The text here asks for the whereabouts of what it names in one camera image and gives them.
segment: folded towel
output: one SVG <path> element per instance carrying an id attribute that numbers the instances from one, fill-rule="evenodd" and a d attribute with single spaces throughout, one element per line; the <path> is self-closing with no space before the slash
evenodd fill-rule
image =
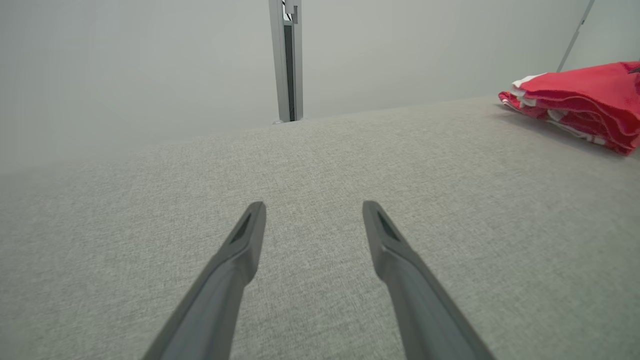
<path id="1" fill-rule="evenodd" d="M 630 154 L 640 144 L 640 61 L 527 76 L 503 104 L 575 136 Z"/>

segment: gray metal frame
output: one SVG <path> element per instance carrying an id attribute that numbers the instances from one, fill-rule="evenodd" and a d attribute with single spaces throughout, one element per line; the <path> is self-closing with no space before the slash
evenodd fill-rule
<path id="1" fill-rule="evenodd" d="M 587 16 L 591 11 L 591 7 L 593 6 L 593 3 L 595 3 L 595 1 L 596 0 L 590 0 L 589 4 L 587 5 L 587 10 L 584 10 L 584 15 L 582 16 L 582 19 L 578 23 L 578 28 L 575 30 L 575 33 L 573 34 L 573 38 L 571 38 L 569 47 L 567 47 L 566 51 L 564 52 L 564 56 L 562 58 L 562 61 L 560 61 L 560 66 L 558 66 L 557 72 L 562 71 L 562 68 L 564 67 L 564 63 L 566 62 L 566 59 L 569 57 L 569 54 L 571 53 L 571 49 L 573 49 L 573 45 L 575 44 L 575 41 L 578 39 L 578 35 L 580 35 L 580 27 L 584 24 L 584 21 L 587 19 Z"/>
<path id="2" fill-rule="evenodd" d="M 294 101 L 295 101 L 295 119 L 303 118 L 303 101 L 302 101 L 302 6 L 301 0 L 293 0 L 294 13 L 293 20 L 293 81 L 295 84 Z"/>
<path id="3" fill-rule="evenodd" d="M 273 63 L 276 74 L 276 90 L 278 93 L 278 114 L 280 121 L 288 122 L 289 118 L 289 85 L 287 82 L 287 55 L 284 37 L 284 27 L 292 26 L 293 43 L 293 84 L 294 84 L 294 119 L 303 117 L 302 101 L 302 8 L 301 0 L 286 0 L 287 13 L 292 21 L 284 20 L 282 0 L 269 1 L 269 16 L 271 18 L 271 41 L 273 42 Z"/>
<path id="4" fill-rule="evenodd" d="M 271 18 L 271 41 L 273 43 L 273 63 L 276 70 L 276 91 L 278 93 L 278 114 L 280 121 L 289 121 L 289 87 L 287 85 L 287 56 L 285 54 L 284 19 L 282 0 L 269 1 Z"/>

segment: white wall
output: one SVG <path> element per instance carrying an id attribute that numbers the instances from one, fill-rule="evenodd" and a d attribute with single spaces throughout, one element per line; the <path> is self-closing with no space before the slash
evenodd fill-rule
<path id="1" fill-rule="evenodd" d="M 497 95 L 557 69 L 587 4 L 303 0 L 305 116 Z"/>
<path id="2" fill-rule="evenodd" d="M 0 2 L 0 172 L 269 126 L 264 0 Z"/>
<path id="3" fill-rule="evenodd" d="M 640 60 L 640 0 L 596 0 L 563 70 Z"/>

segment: red towel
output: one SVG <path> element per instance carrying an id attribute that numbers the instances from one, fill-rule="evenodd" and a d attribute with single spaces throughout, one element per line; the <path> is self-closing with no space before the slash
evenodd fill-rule
<path id="1" fill-rule="evenodd" d="M 640 144 L 640 61 L 550 72 L 513 83 L 504 104 L 620 154 Z"/>

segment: gray upholstery fabric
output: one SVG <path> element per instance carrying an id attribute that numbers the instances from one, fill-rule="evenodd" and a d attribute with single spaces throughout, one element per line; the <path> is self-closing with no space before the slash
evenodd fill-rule
<path id="1" fill-rule="evenodd" d="M 267 204 L 233 359 L 402 359 L 362 201 L 499 359 L 640 356 L 640 164 L 496 98 L 306 120 L 0 179 L 0 356 L 141 357 Z"/>

